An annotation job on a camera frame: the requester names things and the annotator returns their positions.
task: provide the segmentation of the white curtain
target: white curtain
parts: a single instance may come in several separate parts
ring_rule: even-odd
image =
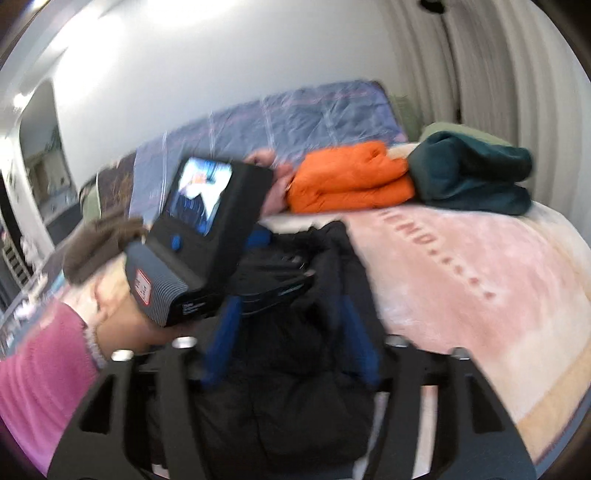
[[[457,72],[439,15],[385,0],[407,91],[423,123],[463,123],[534,155],[534,200],[562,213],[591,243],[591,84],[555,25],[524,0],[446,0]]]

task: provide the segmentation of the doorway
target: doorway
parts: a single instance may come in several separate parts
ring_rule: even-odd
[[[76,186],[61,144],[53,86],[43,82],[21,117],[20,144],[43,224],[58,245],[82,219]]]

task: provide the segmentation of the orange folded blanket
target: orange folded blanket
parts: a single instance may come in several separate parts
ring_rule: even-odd
[[[389,158],[384,142],[317,150],[295,174],[287,203],[295,213],[398,205],[414,197],[407,171],[406,158]]]

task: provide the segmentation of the blue button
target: blue button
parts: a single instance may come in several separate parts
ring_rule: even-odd
[[[170,248],[173,249],[173,251],[178,252],[179,250],[181,250],[181,247],[183,246],[183,239],[181,238],[180,235],[173,235],[173,239],[170,242]]]

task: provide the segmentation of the dark green folded blanket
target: dark green folded blanket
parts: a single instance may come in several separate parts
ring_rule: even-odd
[[[515,185],[532,171],[526,148],[437,132],[408,156],[408,165],[417,196],[427,205],[506,215],[523,215],[530,208],[530,194]]]

